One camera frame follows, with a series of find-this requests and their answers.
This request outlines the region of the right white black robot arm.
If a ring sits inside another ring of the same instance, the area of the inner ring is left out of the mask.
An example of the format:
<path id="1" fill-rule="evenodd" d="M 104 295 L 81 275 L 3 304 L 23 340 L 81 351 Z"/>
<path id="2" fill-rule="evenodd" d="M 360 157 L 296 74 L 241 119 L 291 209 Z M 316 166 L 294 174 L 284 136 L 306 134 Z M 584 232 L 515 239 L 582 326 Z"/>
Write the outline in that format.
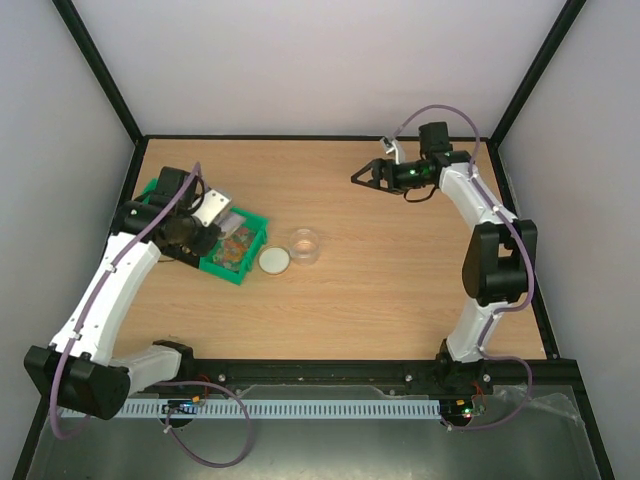
<path id="1" fill-rule="evenodd" d="M 535 286 L 537 227 L 504 207 L 482 180 L 470 153 L 455 149 L 444 122 L 419 127 L 420 157 L 406 159 L 395 139 L 382 138 L 385 157 L 354 173 L 352 183 L 405 197 L 428 187 L 441 191 L 471 230 L 462 266 L 467 301 L 436 356 L 434 381 L 447 392 L 483 377 L 486 345 L 503 315 L 530 302 Z"/>

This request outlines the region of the black bin of lollipops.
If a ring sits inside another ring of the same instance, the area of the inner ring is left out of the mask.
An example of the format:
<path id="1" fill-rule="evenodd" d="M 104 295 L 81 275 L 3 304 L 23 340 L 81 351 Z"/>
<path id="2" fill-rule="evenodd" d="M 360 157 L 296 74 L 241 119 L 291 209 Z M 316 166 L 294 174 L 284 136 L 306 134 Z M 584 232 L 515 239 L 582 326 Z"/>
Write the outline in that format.
<path id="1" fill-rule="evenodd" d="M 199 269 L 201 257 L 196 253 L 194 253 L 192 250 L 190 250 L 188 247 L 184 247 L 184 246 L 168 247 L 165 252 L 165 255 L 178 262 L 181 262 L 185 265 L 193 267 L 196 270 Z"/>

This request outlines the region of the metal candy scoop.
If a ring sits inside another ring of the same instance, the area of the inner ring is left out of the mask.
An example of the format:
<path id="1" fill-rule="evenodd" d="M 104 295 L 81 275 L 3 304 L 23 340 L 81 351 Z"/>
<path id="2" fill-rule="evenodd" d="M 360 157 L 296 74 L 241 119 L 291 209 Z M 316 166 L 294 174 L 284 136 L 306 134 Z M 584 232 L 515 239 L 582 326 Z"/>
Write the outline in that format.
<path id="1" fill-rule="evenodd" d="M 223 218 L 216 222 L 220 229 L 220 238 L 227 238 L 231 236 L 238 228 L 240 228 L 245 222 L 245 217 L 231 211 Z"/>

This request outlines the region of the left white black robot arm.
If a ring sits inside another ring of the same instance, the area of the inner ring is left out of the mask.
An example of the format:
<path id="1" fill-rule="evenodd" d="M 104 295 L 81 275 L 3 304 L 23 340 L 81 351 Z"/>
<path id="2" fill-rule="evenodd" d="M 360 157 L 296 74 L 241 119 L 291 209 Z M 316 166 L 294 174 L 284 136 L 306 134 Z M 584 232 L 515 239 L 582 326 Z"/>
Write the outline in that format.
<path id="1" fill-rule="evenodd" d="M 61 409 L 111 419 L 127 398 L 176 378 L 188 347 L 157 341 L 114 357 L 119 330 L 142 283 L 160 257 L 184 250 L 207 255 L 222 237 L 231 198 L 207 186 L 201 169 L 165 167 L 154 187 L 116 212 L 103 258 L 79 304 L 46 347 L 31 347 L 24 366 L 49 401 L 57 437 Z"/>

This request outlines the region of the green bin of sticks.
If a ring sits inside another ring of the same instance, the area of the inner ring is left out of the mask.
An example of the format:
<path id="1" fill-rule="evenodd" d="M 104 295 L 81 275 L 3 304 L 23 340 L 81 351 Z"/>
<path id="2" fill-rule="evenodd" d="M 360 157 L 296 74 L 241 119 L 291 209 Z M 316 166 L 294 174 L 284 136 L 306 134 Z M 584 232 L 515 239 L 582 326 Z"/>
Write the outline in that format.
<path id="1" fill-rule="evenodd" d="M 146 205 L 156 205 L 157 201 L 155 199 L 155 189 L 158 183 L 157 178 L 152 178 L 150 182 L 145 186 L 142 193 L 135 198 L 135 201 L 146 204 Z"/>

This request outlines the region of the green bin of gummies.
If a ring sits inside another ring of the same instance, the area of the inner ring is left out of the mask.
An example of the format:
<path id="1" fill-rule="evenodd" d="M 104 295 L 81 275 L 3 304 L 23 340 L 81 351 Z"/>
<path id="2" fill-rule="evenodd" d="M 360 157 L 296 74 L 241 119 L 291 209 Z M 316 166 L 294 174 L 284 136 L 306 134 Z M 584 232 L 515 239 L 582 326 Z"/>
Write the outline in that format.
<path id="1" fill-rule="evenodd" d="M 229 237 L 220 239 L 207 256 L 201 257 L 197 269 L 241 285 L 267 243 L 269 220 L 237 207 L 232 212 L 243 217 L 243 223 Z"/>

